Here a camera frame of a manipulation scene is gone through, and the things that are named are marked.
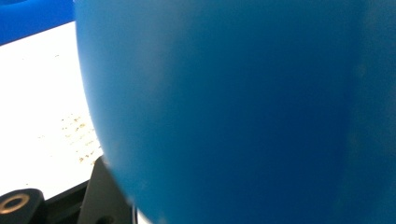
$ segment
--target black object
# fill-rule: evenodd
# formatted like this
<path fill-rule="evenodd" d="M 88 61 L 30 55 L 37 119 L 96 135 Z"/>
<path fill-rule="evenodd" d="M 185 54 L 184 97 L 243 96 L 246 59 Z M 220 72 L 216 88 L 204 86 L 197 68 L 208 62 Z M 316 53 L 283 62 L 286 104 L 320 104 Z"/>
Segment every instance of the black object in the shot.
<path fill-rule="evenodd" d="M 39 189 L 19 189 L 1 196 L 0 223 L 136 224 L 137 218 L 99 158 L 89 181 L 46 201 Z"/>

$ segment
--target blue cup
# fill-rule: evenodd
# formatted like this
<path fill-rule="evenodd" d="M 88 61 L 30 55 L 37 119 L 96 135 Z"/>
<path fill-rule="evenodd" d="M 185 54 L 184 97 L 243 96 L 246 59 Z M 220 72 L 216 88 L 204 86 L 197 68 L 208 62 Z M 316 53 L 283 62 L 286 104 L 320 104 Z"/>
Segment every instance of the blue cup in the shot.
<path fill-rule="evenodd" d="M 126 198 L 161 224 L 396 218 L 392 11 L 78 0 L 84 88 Z"/>

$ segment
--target blue edge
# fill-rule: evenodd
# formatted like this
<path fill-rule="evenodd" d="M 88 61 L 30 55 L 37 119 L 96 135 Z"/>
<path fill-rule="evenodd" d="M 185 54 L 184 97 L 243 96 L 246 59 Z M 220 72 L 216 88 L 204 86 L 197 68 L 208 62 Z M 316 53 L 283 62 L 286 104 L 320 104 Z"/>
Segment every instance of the blue edge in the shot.
<path fill-rule="evenodd" d="M 26 0 L 2 4 L 0 46 L 74 20 L 73 0 Z"/>

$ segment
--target white surface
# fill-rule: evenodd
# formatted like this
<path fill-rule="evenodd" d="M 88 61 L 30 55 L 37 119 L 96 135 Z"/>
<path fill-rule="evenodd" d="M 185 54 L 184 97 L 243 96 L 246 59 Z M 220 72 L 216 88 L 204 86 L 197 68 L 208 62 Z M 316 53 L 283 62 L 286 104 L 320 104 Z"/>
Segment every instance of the white surface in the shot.
<path fill-rule="evenodd" d="M 0 195 L 46 199 L 91 176 L 102 154 L 85 101 L 73 22 L 0 47 Z"/>

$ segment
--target blue bowl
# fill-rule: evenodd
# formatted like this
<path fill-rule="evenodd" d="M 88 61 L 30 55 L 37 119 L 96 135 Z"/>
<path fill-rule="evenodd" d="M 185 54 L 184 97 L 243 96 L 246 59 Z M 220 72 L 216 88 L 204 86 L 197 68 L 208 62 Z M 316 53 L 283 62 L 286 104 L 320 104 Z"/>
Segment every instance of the blue bowl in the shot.
<path fill-rule="evenodd" d="M 394 11 L 78 0 L 84 88 L 127 199 L 160 224 L 395 220 Z"/>

